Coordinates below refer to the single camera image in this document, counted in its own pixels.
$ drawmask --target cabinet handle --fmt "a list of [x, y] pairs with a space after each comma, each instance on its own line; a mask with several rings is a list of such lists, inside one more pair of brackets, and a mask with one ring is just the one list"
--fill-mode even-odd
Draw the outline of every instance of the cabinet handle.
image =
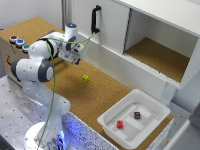
[[92, 33], [98, 33], [100, 30], [96, 28], [96, 12], [101, 10], [101, 6], [96, 5], [96, 8], [92, 10], [92, 25], [91, 30]]

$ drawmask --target white plastic bin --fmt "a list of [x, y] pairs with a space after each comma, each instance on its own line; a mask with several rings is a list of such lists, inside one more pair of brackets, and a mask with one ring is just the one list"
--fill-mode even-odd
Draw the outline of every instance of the white plastic bin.
[[[135, 119], [134, 112], [140, 112], [141, 118]], [[126, 149], [135, 149], [169, 113], [169, 108], [135, 89], [97, 120], [105, 133], [118, 144]], [[123, 128], [117, 128], [117, 120], [123, 120]]]

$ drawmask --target brown countertop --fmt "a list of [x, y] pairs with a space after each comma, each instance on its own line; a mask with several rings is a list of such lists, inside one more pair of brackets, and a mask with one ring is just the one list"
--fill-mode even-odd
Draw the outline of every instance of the brown countertop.
[[[36, 17], [1, 31], [0, 36], [9, 42], [11, 35], [18, 35], [27, 44], [32, 44], [51, 30], [63, 32]], [[104, 133], [102, 126], [97, 122], [97, 118], [131, 92], [131, 89], [85, 61], [81, 61], [78, 66], [62, 62], [55, 66], [55, 70], [56, 93], [71, 102], [70, 111], [119, 149], [123, 149]], [[83, 81], [83, 75], [89, 76], [88, 82]], [[45, 85], [53, 89], [53, 79]], [[146, 149], [172, 119], [173, 115], [170, 114], [137, 150]]]

